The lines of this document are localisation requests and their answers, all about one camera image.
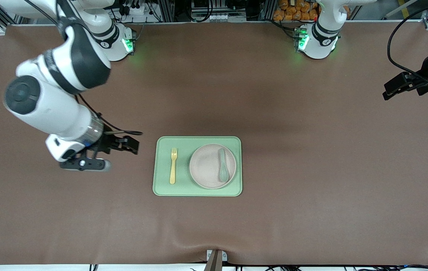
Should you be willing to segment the light green rectangular tray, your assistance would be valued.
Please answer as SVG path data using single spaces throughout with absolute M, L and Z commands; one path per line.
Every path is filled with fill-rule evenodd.
M 237 162 L 234 179 L 220 189 L 205 189 L 194 182 L 189 171 L 190 158 L 199 147 L 220 144 L 232 151 Z M 171 149 L 178 148 L 176 183 L 169 183 Z M 216 196 L 235 197 L 243 190 L 243 156 L 238 137 L 160 137 L 156 144 L 153 192 L 158 196 Z

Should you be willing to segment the white terminal block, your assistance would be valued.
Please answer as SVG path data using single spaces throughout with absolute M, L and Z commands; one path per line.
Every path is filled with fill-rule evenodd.
M 191 16 L 191 21 L 195 23 L 210 22 L 210 23 L 221 23 L 228 22 L 228 14 L 204 14 L 204 16 L 195 17 L 194 14 Z

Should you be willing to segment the yellow plastic fork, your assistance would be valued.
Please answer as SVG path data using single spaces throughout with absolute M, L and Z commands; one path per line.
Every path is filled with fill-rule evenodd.
M 176 183 L 176 160 L 178 158 L 178 148 L 171 149 L 171 169 L 169 183 L 171 185 Z

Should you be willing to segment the metal table edge bracket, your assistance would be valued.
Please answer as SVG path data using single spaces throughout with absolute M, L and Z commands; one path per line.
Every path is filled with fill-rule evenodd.
M 206 251 L 206 261 L 210 261 L 211 257 L 215 257 L 214 261 L 221 260 L 221 262 L 228 261 L 228 255 L 223 250 L 207 250 Z

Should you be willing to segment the orange bread pile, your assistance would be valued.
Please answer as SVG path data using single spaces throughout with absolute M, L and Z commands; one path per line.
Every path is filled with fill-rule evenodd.
M 317 21 L 322 11 L 315 0 L 277 0 L 274 21 Z

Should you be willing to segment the grey-green plastic spoon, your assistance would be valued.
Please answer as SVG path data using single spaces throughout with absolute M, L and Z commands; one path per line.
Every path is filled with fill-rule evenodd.
M 228 167 L 226 163 L 226 153 L 225 149 L 219 149 L 219 158 L 220 158 L 220 170 L 219 170 L 219 179 L 221 182 L 226 183 L 229 180 Z

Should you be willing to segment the white power strip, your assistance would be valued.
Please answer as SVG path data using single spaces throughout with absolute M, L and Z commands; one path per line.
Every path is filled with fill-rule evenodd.
M 159 5 L 155 2 L 125 2 L 119 7 L 119 13 L 124 15 L 154 15 Z

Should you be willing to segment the brown metal post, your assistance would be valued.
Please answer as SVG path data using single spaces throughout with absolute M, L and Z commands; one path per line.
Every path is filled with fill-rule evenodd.
M 203 271 L 222 271 L 224 252 L 222 250 L 207 250 L 207 263 Z

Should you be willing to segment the round beige plate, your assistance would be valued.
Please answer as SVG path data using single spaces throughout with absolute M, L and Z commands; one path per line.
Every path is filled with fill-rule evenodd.
M 228 167 L 229 180 L 226 183 L 219 179 L 219 149 L 224 148 Z M 196 184 L 205 189 L 220 189 L 230 183 L 237 171 L 236 158 L 232 151 L 220 144 L 207 144 L 199 147 L 190 158 L 189 171 Z

